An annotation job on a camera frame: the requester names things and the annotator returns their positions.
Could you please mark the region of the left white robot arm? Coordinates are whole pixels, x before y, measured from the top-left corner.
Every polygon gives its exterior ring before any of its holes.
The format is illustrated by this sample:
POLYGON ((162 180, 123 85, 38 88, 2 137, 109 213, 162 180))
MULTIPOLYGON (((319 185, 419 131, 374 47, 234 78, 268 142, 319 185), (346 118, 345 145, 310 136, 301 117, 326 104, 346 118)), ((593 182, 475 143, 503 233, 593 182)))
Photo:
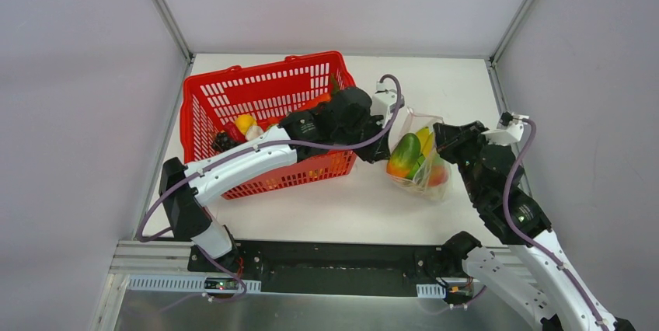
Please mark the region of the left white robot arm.
POLYGON ((193 242, 218 272, 230 271, 237 261, 235 243, 228 228, 204 207, 264 173, 330 151, 355 150, 367 162, 383 159, 392 122, 403 104, 398 90, 370 96, 350 87, 328 102, 289 113, 264 133, 219 155, 187 164, 168 160, 162 167, 159 203, 175 238, 193 242))

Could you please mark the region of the clear zip top bag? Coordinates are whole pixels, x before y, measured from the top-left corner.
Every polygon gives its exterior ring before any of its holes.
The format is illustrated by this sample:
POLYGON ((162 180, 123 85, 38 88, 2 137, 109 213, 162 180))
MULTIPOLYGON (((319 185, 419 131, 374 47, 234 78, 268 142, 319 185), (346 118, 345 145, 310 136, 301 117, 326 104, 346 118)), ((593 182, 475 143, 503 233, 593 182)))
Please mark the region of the clear zip top bag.
POLYGON ((445 199, 451 177, 451 166, 436 149, 434 125, 443 122, 442 117, 406 108, 403 127, 385 166, 399 188, 434 201, 445 199))

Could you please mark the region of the green napa cabbage toy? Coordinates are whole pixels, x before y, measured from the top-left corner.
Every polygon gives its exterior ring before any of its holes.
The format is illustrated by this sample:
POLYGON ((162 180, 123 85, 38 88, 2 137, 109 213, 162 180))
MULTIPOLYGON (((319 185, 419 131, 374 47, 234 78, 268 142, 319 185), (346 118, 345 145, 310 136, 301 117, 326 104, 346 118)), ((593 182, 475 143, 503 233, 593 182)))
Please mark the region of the green napa cabbage toy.
POLYGON ((444 163, 419 169, 413 177, 415 192, 429 200, 442 200, 448 190, 450 166, 444 163))

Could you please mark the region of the green orange mango toy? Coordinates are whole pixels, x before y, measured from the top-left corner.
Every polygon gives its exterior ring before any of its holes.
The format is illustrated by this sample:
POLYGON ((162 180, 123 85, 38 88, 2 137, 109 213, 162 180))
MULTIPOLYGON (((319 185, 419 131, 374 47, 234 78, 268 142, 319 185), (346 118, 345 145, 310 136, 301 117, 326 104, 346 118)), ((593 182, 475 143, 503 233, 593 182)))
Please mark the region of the green orange mango toy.
POLYGON ((425 160, 420 151, 421 145, 415 134, 403 135, 391 153, 385 168, 386 172, 390 176, 413 179, 425 160))

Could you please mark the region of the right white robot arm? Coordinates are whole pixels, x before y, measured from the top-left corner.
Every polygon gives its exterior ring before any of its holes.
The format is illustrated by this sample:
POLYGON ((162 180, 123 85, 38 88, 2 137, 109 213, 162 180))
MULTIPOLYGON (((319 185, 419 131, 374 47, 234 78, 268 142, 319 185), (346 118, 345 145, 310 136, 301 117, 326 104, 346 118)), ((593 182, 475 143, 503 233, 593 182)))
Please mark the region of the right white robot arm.
POLYGON ((602 305, 571 264, 549 218, 518 186, 521 161, 537 134, 524 115, 505 113, 495 129, 474 121, 434 125, 438 156, 458 167, 469 200, 485 227, 528 269, 533 287, 498 266, 468 232, 441 245, 442 270, 477 279, 539 330, 631 330, 632 323, 602 305))

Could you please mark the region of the yellow banana toy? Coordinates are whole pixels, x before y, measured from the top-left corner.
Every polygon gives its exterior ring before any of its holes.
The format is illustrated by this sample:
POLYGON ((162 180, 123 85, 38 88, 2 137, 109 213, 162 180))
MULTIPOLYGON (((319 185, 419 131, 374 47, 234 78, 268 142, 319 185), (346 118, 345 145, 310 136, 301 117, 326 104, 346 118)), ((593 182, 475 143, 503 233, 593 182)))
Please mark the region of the yellow banana toy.
POLYGON ((421 155, 426 158, 431 153, 431 150, 434 146, 434 132, 431 127, 422 127, 416 132, 416 136, 419 139, 421 145, 421 155))

